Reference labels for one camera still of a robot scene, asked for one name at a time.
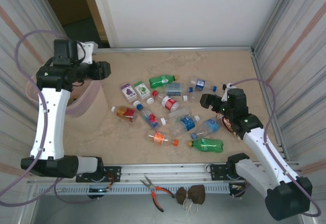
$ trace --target white bottle cap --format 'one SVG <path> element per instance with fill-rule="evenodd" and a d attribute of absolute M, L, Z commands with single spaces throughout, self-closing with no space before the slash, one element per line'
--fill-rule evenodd
<path fill-rule="evenodd" d="M 194 118 L 196 119 L 197 122 L 199 122 L 200 120 L 199 116 L 194 116 Z"/>
<path fill-rule="evenodd" d="M 163 126 L 166 126 L 166 125 L 167 125 L 167 122 L 166 122 L 166 120 L 165 120 L 164 117 L 161 118 L 161 122 L 162 122 L 162 125 L 163 125 Z"/>
<path fill-rule="evenodd" d="M 146 102 L 147 102 L 148 105 L 151 105 L 151 104 L 153 104 L 154 99 L 153 98 L 149 98 L 149 99 L 147 99 Z"/>
<path fill-rule="evenodd" d="M 132 105 L 135 107 L 135 108 L 137 108 L 137 105 L 138 104 L 141 104 L 138 100 L 136 100 Z"/>

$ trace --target water bottle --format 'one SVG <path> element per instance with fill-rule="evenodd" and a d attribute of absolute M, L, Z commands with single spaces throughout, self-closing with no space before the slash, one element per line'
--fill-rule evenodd
<path fill-rule="evenodd" d="M 138 116 L 138 112 L 132 108 L 128 108 L 125 106 L 111 108 L 111 111 L 117 115 L 117 117 L 126 119 L 130 122 L 134 122 Z"/>
<path fill-rule="evenodd" d="M 151 91 L 142 81 L 136 82 L 134 84 L 134 88 L 141 99 L 146 99 L 146 103 L 148 105 L 154 103 L 154 98 L 152 97 Z"/>
<path fill-rule="evenodd" d="M 162 87 L 166 83 L 172 83 L 178 79 L 177 75 L 160 75 L 149 79 L 151 89 Z"/>
<path fill-rule="evenodd" d="M 189 141 L 188 146 L 203 152 L 223 152 L 223 141 L 218 139 L 202 138 L 196 141 Z"/>
<path fill-rule="evenodd" d="M 196 140 L 199 138 L 206 137 L 208 135 L 212 135 L 213 133 L 217 132 L 221 126 L 221 122 L 216 117 L 211 118 L 201 124 L 196 131 L 192 134 L 192 139 Z"/>
<path fill-rule="evenodd" d="M 131 85 L 129 83 L 124 83 L 120 87 L 120 89 L 129 103 L 132 104 L 134 101 L 136 101 L 138 99 L 136 92 L 134 91 L 134 89 L 131 87 Z"/>
<path fill-rule="evenodd" d="M 138 109 L 140 115 L 151 128 L 155 129 L 161 125 L 161 120 L 159 120 L 149 108 L 143 107 L 139 101 L 134 102 L 133 106 Z"/>
<path fill-rule="evenodd" d="M 189 107 L 177 109 L 174 112 L 169 113 L 166 117 L 161 118 L 162 125 L 165 126 L 168 121 L 175 123 L 180 121 L 183 117 L 192 116 L 193 112 Z"/>
<path fill-rule="evenodd" d="M 182 94 L 191 93 L 193 90 L 192 87 L 182 83 L 164 84 L 162 87 L 163 93 L 168 96 L 181 96 Z"/>
<path fill-rule="evenodd" d="M 168 95 L 158 93 L 158 91 L 153 91 L 152 93 L 154 99 L 158 99 L 161 105 L 171 112 L 174 112 L 179 107 L 179 103 Z"/>
<path fill-rule="evenodd" d="M 183 96 L 183 101 L 189 101 L 191 103 L 198 103 L 203 94 L 215 94 L 213 91 L 194 91 Z"/>
<path fill-rule="evenodd" d="M 178 146 L 179 140 L 172 139 L 169 135 L 163 132 L 155 131 L 155 130 L 149 130 L 146 134 L 146 139 L 150 142 L 153 142 L 155 144 L 159 145 L 168 145 L 172 144 L 173 146 Z"/>
<path fill-rule="evenodd" d="M 198 79 L 195 76 L 192 76 L 189 79 L 189 83 L 191 85 L 195 86 L 195 89 L 197 91 L 202 91 L 205 88 L 207 90 L 212 90 L 213 92 L 216 92 L 216 89 L 217 89 L 217 87 L 214 86 L 210 81 Z"/>
<path fill-rule="evenodd" d="M 186 131 L 190 131 L 195 127 L 196 122 L 198 122 L 199 119 L 199 116 L 183 117 L 180 121 L 173 124 L 173 126 L 171 127 L 171 134 L 173 136 L 179 136 L 185 133 Z"/>

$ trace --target blue bottle cap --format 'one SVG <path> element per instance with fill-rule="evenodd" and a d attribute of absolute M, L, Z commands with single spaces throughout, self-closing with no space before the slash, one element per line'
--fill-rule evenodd
<path fill-rule="evenodd" d="M 144 107 L 143 107 L 141 104 L 138 104 L 138 105 L 137 105 L 137 109 L 138 109 L 138 110 L 142 110 L 143 108 L 144 108 Z"/>

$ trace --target white wall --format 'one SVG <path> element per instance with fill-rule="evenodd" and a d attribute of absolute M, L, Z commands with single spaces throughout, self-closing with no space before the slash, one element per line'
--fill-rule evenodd
<path fill-rule="evenodd" d="M 278 0 L 96 0 L 111 47 L 253 45 Z"/>

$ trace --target bottle cap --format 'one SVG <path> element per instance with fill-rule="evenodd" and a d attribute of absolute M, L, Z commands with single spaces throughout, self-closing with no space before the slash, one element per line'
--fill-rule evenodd
<path fill-rule="evenodd" d="M 194 116 L 194 117 L 195 117 L 196 121 L 199 122 L 199 120 L 200 120 L 199 116 Z"/>
<path fill-rule="evenodd" d="M 156 91 L 156 90 L 153 91 L 153 92 L 152 92 L 152 95 L 153 95 L 154 97 L 156 97 L 156 96 L 158 95 L 158 91 Z"/>
<path fill-rule="evenodd" d="M 166 126 L 166 125 L 167 125 L 167 122 L 166 122 L 166 120 L 165 120 L 164 117 L 161 118 L 161 122 L 162 122 L 162 125 L 163 125 L 163 126 Z"/>
<path fill-rule="evenodd" d="M 137 105 L 137 109 L 138 109 L 138 110 L 142 110 L 143 108 L 144 108 L 144 107 L 143 107 L 141 104 L 138 104 L 138 105 Z"/>
<path fill-rule="evenodd" d="M 154 99 L 153 99 L 153 98 L 149 98 L 149 99 L 147 99 L 146 103 L 147 103 L 148 105 L 151 105 L 151 104 L 154 103 Z"/>
<path fill-rule="evenodd" d="M 135 107 L 135 108 L 137 108 L 137 105 L 138 104 L 141 104 L 138 100 L 136 100 L 134 103 L 132 103 L 132 105 Z"/>

